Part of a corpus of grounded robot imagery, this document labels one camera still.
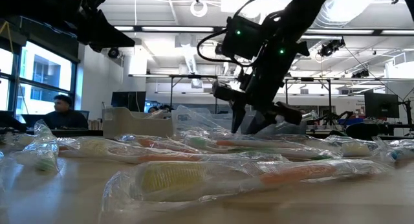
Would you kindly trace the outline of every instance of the dark shirt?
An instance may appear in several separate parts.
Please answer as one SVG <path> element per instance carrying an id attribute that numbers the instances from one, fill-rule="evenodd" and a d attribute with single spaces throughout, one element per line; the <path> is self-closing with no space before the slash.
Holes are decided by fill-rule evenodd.
<path id="1" fill-rule="evenodd" d="M 88 121 L 78 111 L 69 110 L 65 113 L 56 111 L 46 114 L 45 122 L 50 129 L 80 128 L 87 129 Z"/>

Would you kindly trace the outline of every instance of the window frame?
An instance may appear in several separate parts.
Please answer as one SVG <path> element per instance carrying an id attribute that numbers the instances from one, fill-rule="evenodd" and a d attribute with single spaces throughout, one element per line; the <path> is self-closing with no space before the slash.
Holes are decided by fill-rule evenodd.
<path id="1" fill-rule="evenodd" d="M 76 77 L 77 77 L 77 70 L 78 70 L 78 62 L 74 62 L 73 60 L 70 60 L 68 57 L 60 54 L 59 52 L 56 52 L 54 50 L 50 50 L 47 47 L 42 46 L 42 44 L 39 44 L 35 41 L 30 41 L 28 40 L 28 42 L 31 42 L 45 50 L 48 50 L 51 53 L 56 54 L 57 56 L 60 56 L 62 58 L 65 58 L 66 60 L 69 60 L 71 62 L 71 86 L 69 90 L 66 89 L 62 89 L 59 87 L 55 87 L 53 85 L 48 85 L 48 84 L 43 84 L 41 82 L 35 82 L 32 80 L 28 80 L 26 78 L 20 78 L 20 68 L 21 68 L 21 63 L 22 63 L 22 53 L 23 53 L 23 47 L 24 46 L 19 46 L 17 49 L 14 48 L 14 52 L 13 52 L 13 63 L 12 63 L 12 73 L 11 74 L 6 74 L 6 73 L 1 73 L 0 72 L 0 78 L 3 78 L 5 80 L 8 80 L 9 82 L 9 89 L 8 89 L 8 106 L 7 106 L 7 111 L 13 111 L 14 116 L 16 116 L 16 109 L 17 109 L 17 102 L 18 102 L 18 92 L 19 92 L 19 86 L 21 84 L 27 84 L 27 85 L 31 85 L 34 87 L 39 87 L 42 89 L 46 89 L 49 91 L 57 91 L 59 93 L 66 93 L 69 95 L 69 97 L 72 98 L 73 102 L 71 105 L 71 108 L 73 108 L 75 106 L 75 94 L 76 94 Z M 7 50 L 8 52 L 11 52 L 10 49 L 8 48 L 4 48 L 2 47 L 2 49 Z"/>

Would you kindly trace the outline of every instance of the wooden table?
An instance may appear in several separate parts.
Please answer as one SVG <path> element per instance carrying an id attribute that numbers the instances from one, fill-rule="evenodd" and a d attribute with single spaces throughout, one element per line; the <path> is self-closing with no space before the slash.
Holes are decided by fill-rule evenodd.
<path id="1" fill-rule="evenodd" d="M 60 158 L 59 164 L 58 174 L 47 175 L 11 163 L 5 172 L 9 208 L 3 215 L 8 222 L 0 223 L 97 223 L 105 183 L 118 170 L 131 167 L 73 158 Z M 400 163 L 387 174 L 285 185 L 135 223 L 412 223 L 413 172 L 414 162 Z M 140 215 L 145 219 L 145 212 Z"/>

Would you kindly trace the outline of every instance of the computer monitor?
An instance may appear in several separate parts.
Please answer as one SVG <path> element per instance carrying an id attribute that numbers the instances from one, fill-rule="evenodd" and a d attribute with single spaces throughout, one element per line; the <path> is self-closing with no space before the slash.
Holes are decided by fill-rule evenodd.
<path id="1" fill-rule="evenodd" d="M 44 119 L 46 115 L 31 115 L 31 114 L 22 114 L 21 116 L 25 119 L 26 126 L 27 126 L 28 128 L 34 128 L 34 124 L 35 124 L 37 121 L 39 121 L 39 120 L 41 120 L 41 119 Z"/>
<path id="2" fill-rule="evenodd" d="M 375 118 L 400 118 L 398 96 L 365 93 L 365 116 Z"/>
<path id="3" fill-rule="evenodd" d="M 113 107 L 126 107 L 130 111 L 144 112 L 146 92 L 113 92 Z"/>
<path id="4" fill-rule="evenodd" d="M 89 111 L 78 111 L 79 113 L 81 113 L 86 120 L 89 120 Z"/>
<path id="5" fill-rule="evenodd" d="M 12 117 L 13 118 L 13 111 L 0 111 L 0 116 L 2 117 Z M 0 120 L 0 128 L 7 128 L 9 127 L 8 124 L 2 122 L 2 120 Z"/>

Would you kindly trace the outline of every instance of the black monitor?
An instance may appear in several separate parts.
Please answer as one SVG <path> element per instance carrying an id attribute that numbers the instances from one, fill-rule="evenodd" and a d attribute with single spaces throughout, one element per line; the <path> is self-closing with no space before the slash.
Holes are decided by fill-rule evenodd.
<path id="1" fill-rule="evenodd" d="M 34 124 L 39 120 L 44 120 L 46 115 L 22 114 L 21 116 L 25 119 L 28 128 L 34 128 Z"/>
<path id="2" fill-rule="evenodd" d="M 144 112 L 146 92 L 113 92 L 113 107 L 126 107 L 130 111 Z"/>
<path id="3" fill-rule="evenodd" d="M 365 116 L 400 118 L 397 95 L 365 93 Z"/>

